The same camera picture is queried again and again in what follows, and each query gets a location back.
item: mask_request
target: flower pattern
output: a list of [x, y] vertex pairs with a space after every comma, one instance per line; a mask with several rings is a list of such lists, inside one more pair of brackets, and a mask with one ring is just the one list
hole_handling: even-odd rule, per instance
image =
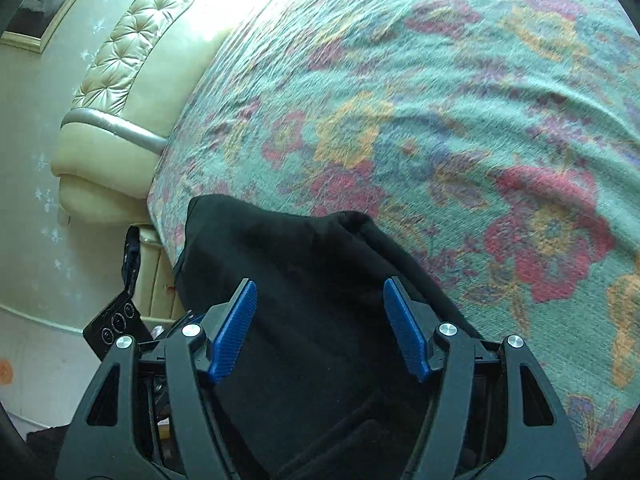
[[368, 213], [486, 338], [527, 337], [596, 463], [640, 398], [639, 53], [616, 0], [269, 0], [189, 98], [150, 217], [175, 263], [199, 194]]

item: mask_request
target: black cloth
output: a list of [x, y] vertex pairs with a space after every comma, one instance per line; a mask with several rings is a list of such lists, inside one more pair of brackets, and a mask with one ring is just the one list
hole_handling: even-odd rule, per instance
[[428, 396], [386, 318], [385, 279], [398, 276], [412, 299], [429, 298], [441, 319], [479, 336], [358, 212], [307, 218], [222, 195], [195, 198], [175, 274], [185, 307], [202, 312], [228, 301], [245, 277], [257, 285], [254, 322], [216, 395], [272, 478], [399, 478]]

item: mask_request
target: metallic trim strip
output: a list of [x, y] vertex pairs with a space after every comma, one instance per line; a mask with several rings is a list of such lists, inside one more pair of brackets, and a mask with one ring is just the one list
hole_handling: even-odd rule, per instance
[[157, 136], [129, 121], [111, 114], [106, 114], [100, 110], [95, 110], [94, 108], [74, 108], [73, 110], [69, 110], [62, 119], [60, 128], [69, 123], [97, 126], [115, 136], [132, 142], [136, 146], [140, 146], [140, 148], [145, 148], [158, 155], [162, 155], [167, 144], [167, 140], [164, 137]]

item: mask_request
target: blue rubber tip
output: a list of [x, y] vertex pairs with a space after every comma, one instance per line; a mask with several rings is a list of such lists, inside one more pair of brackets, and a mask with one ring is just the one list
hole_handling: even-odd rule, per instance
[[255, 283], [247, 282], [220, 329], [218, 337], [213, 342], [213, 359], [208, 375], [214, 384], [218, 384], [223, 378], [231, 375], [234, 370], [240, 348], [254, 318], [257, 304], [258, 290]]
[[406, 368], [420, 382], [424, 382], [431, 371], [426, 357], [426, 342], [402, 294], [391, 278], [385, 282], [383, 299], [386, 316], [396, 334]]

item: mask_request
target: tufted cushion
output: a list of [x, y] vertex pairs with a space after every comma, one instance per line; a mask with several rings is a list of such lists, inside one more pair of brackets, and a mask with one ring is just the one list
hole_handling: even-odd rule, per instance
[[72, 108], [119, 116], [146, 58], [193, 0], [134, 0], [98, 51]]

